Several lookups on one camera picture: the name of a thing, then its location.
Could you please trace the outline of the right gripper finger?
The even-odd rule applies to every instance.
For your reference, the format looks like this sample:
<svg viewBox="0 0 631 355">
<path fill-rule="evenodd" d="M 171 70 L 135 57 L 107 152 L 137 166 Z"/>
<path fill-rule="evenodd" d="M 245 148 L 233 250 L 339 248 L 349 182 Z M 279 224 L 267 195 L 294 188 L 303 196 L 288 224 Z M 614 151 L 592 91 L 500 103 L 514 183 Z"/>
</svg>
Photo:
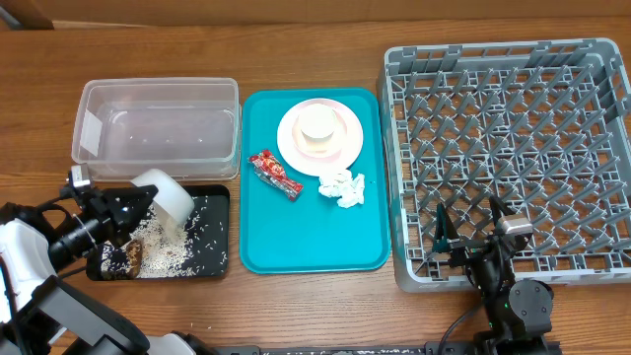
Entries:
<svg viewBox="0 0 631 355">
<path fill-rule="evenodd" d="M 437 205 L 433 249 L 452 249 L 460 242 L 459 234 L 443 203 Z"/>
<path fill-rule="evenodd" d="M 492 221 L 496 232 L 510 232 L 516 213 L 498 196 L 489 197 Z"/>
</svg>

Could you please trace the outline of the grey bowl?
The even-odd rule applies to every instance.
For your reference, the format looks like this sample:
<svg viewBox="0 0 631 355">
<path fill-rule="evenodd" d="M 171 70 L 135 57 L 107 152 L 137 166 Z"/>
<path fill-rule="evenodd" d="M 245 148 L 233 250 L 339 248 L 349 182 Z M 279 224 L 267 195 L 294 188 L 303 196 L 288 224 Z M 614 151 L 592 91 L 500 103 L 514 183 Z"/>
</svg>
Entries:
<svg viewBox="0 0 631 355">
<path fill-rule="evenodd" d="M 151 169 L 132 179 L 131 183 L 138 187 L 154 185 L 158 189 L 152 205 L 168 235 L 176 234 L 185 225 L 194 209 L 194 202 L 177 181 L 161 170 Z"/>
</svg>

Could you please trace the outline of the white tissue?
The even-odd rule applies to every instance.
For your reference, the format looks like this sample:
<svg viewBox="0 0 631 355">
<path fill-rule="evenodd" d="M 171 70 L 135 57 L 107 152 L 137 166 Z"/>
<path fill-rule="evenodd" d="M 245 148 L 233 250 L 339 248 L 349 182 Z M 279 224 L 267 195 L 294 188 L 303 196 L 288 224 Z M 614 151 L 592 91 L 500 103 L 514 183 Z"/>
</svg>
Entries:
<svg viewBox="0 0 631 355">
<path fill-rule="evenodd" d="M 365 176 L 357 174 L 355 177 L 348 170 L 319 177 L 318 193 L 336 198 L 337 205 L 348 209 L 357 204 L 364 204 Z"/>
</svg>

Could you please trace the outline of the red snack wrapper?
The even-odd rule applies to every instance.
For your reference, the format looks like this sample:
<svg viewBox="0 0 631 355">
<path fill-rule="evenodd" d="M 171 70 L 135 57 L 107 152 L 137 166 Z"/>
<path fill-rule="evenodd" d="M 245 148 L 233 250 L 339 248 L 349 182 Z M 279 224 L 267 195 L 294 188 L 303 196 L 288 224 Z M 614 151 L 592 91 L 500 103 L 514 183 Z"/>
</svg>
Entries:
<svg viewBox="0 0 631 355">
<path fill-rule="evenodd" d="M 281 190 L 290 201 L 298 199 L 304 186 L 287 176 L 284 167 L 270 150 L 264 149 L 248 157 L 247 161 L 253 165 L 256 175 L 261 180 Z"/>
</svg>

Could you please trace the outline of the white cup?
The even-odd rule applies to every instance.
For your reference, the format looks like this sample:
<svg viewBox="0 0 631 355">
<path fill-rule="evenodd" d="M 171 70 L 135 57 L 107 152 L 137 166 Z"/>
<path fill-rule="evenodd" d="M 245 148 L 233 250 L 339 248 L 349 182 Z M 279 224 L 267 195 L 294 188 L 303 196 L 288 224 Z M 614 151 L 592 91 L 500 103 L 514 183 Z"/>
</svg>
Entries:
<svg viewBox="0 0 631 355">
<path fill-rule="evenodd" d="M 337 116 L 329 106 L 312 104 L 299 112 L 298 123 L 301 132 L 307 139 L 325 141 L 335 131 Z"/>
</svg>

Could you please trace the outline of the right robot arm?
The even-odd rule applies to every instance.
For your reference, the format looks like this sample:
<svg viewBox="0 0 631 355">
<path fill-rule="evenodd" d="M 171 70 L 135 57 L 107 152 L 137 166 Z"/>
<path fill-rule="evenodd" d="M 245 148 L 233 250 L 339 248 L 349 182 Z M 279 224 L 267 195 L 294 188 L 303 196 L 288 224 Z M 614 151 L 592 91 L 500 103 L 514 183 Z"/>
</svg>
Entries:
<svg viewBox="0 0 631 355">
<path fill-rule="evenodd" d="M 499 197 L 489 197 L 493 232 L 483 240 L 461 236 L 444 204 L 437 205 L 432 252 L 446 253 L 451 268 L 461 267 L 480 295 L 480 303 L 445 331 L 437 352 L 446 354 L 448 340 L 464 320 L 484 310 L 489 329 L 476 333 L 461 354 L 559 354 L 545 334 L 552 329 L 554 292 L 546 283 L 518 281 L 510 261 L 532 239 L 533 225 Z"/>
</svg>

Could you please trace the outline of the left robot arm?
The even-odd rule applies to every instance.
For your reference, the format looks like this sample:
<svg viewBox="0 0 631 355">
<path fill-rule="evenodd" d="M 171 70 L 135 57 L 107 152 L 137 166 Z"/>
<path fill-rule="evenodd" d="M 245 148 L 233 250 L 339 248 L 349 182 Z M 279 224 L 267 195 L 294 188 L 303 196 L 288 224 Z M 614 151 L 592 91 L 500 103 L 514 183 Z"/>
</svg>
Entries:
<svg viewBox="0 0 631 355">
<path fill-rule="evenodd" d="M 62 330 L 76 335 L 70 354 L 212 354 L 192 334 L 146 336 L 134 323 L 82 293 L 59 270 L 104 242 L 129 240 L 150 205 L 165 210 L 187 205 L 180 185 L 138 183 L 100 190 L 66 184 L 59 193 L 81 212 L 53 227 L 45 219 L 57 199 L 38 206 L 7 203 L 1 209 L 1 351 L 46 354 Z"/>
</svg>

